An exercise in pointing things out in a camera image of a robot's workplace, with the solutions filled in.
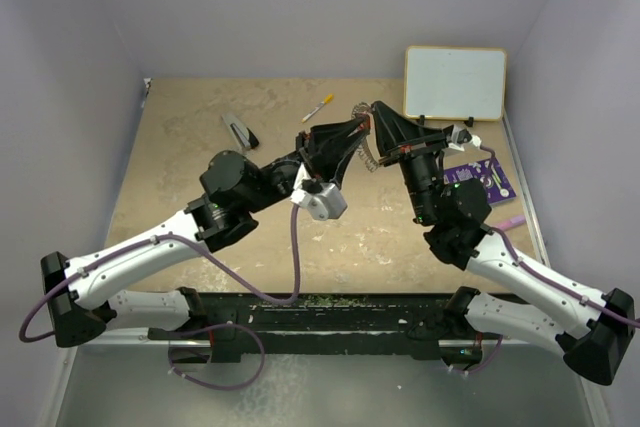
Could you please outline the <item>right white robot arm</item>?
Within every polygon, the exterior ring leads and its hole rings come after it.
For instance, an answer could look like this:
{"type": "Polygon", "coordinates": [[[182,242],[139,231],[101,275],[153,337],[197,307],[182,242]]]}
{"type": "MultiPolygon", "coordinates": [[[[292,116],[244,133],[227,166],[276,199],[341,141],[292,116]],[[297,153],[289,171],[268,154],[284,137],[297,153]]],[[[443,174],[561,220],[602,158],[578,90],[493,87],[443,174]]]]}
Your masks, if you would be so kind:
{"type": "Polygon", "coordinates": [[[456,338],[478,331],[525,341],[561,356],[579,376],[611,385],[639,327],[633,298],[618,288],[604,293],[535,261],[503,230],[487,225],[491,207],[481,180],[445,181],[446,153],[468,145],[493,151],[479,136],[457,126],[429,128],[382,101],[373,102],[370,113],[380,163],[400,167],[433,255],[519,299],[461,288],[448,304],[446,330],[456,338]]]}

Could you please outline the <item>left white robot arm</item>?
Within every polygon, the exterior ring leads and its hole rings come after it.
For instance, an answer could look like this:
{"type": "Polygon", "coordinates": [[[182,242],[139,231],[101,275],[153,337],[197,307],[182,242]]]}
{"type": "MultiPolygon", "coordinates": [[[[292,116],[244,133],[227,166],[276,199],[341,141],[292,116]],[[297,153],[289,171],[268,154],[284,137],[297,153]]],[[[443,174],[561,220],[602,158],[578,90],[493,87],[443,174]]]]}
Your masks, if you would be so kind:
{"type": "Polygon", "coordinates": [[[212,259],[254,231],[253,214],[289,200],[316,220],[339,218],[346,168],[370,131],[365,115],[301,132],[293,152],[259,167],[245,155],[216,154],[201,175],[203,193],[159,225],[102,251],[45,256],[41,271],[57,346],[75,347],[109,330],[151,328],[184,339],[202,334],[207,313],[198,293],[164,293],[130,286],[175,264],[212,259]]]}

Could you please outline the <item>red key tag with key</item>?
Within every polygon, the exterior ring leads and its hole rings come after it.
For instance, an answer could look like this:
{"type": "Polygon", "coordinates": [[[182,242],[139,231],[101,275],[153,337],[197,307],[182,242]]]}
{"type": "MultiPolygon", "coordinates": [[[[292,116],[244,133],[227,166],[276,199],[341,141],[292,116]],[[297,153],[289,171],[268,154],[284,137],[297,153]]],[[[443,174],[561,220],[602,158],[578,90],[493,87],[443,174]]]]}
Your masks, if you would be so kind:
{"type": "Polygon", "coordinates": [[[371,122],[370,122],[370,117],[369,116],[361,116],[359,118],[359,125],[357,127],[358,131],[366,131],[369,132],[371,129],[371,122]]]}

